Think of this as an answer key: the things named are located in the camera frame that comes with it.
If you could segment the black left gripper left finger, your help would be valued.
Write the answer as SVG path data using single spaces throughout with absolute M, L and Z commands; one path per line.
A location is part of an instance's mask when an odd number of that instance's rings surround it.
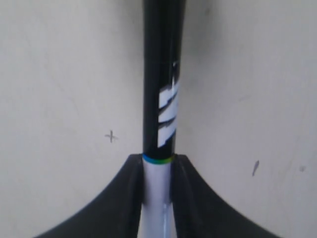
M 108 186 L 88 205 L 41 238 L 136 238 L 144 195 L 143 161 L 129 155 Z

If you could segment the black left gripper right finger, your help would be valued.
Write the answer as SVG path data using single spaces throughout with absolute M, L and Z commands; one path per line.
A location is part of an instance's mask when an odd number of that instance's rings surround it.
M 185 155 L 172 163 L 170 194 L 179 238 L 276 237 L 216 194 Z

